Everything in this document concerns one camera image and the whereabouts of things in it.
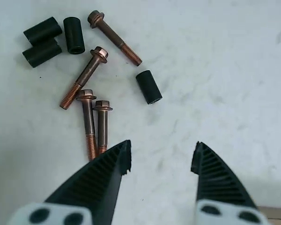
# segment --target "hex head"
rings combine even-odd
[[[77,95],[76,95],[76,99],[78,101],[82,101],[84,99],[96,99],[97,97],[94,96],[93,91],[91,89],[85,89],[85,90],[80,90]]]
[[[95,49],[90,50],[90,53],[93,56],[99,56],[102,63],[107,62],[108,52],[105,49],[103,49],[102,47],[97,46]]]
[[[97,26],[97,22],[104,18],[104,13],[99,13],[97,10],[91,12],[88,16],[88,22],[91,28],[95,28]]]
[[[107,110],[107,111],[111,111],[112,108],[109,107],[109,101],[106,100],[100,100],[100,101],[96,101],[96,106],[94,108],[94,110]]]

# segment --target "threaded shaft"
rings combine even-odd
[[[60,107],[63,108],[64,110],[67,110],[69,108],[69,106],[72,104],[72,102],[75,99],[75,95],[76,93],[82,88],[82,86],[78,83],[75,83],[71,89],[69,90],[69,92],[66,94],[66,96],[64,97],[64,99],[61,101],[60,103]]]
[[[140,57],[135,54],[135,52],[132,51],[132,49],[128,45],[124,44],[120,49],[128,57],[128,59],[133,62],[134,65],[139,66],[142,63]]]
[[[89,161],[97,157],[95,135],[86,135],[86,145],[88,149]]]
[[[107,146],[106,145],[99,146],[99,154],[102,154],[102,153],[104,153],[106,151],[107,151]]]

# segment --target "copper bolt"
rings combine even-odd
[[[140,57],[132,51],[132,49],[126,45],[126,43],[121,39],[116,32],[114,32],[110,26],[105,23],[103,20],[104,13],[99,13],[97,10],[94,10],[89,14],[88,22],[90,23],[91,28],[98,27],[103,34],[105,34],[110,41],[112,41],[116,47],[118,47],[128,59],[133,62],[136,66],[139,66],[142,63]]]
[[[92,100],[97,97],[93,95],[92,90],[80,90],[77,93],[76,99],[82,102],[84,128],[86,135],[86,143],[88,148],[89,161],[97,157],[96,137],[95,137],[95,124],[93,115]]]
[[[96,101],[94,110],[98,111],[98,149],[101,154],[107,150],[107,113],[112,108],[109,101]]]
[[[94,50],[91,50],[90,53],[93,57],[60,103],[60,107],[65,110],[72,104],[76,93],[83,88],[99,64],[107,62],[108,53],[103,48],[97,46]]]

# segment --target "white table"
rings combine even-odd
[[[98,29],[92,10],[143,59],[135,67]],[[54,16],[81,19],[87,51],[32,69],[23,31]],[[110,100],[109,146],[132,141],[113,224],[192,221],[197,141],[230,166],[258,205],[281,206],[281,0],[0,1],[0,224],[42,202],[87,163],[80,102],[59,107],[89,61],[109,52],[85,88]],[[135,76],[150,69],[163,99],[147,105]]]

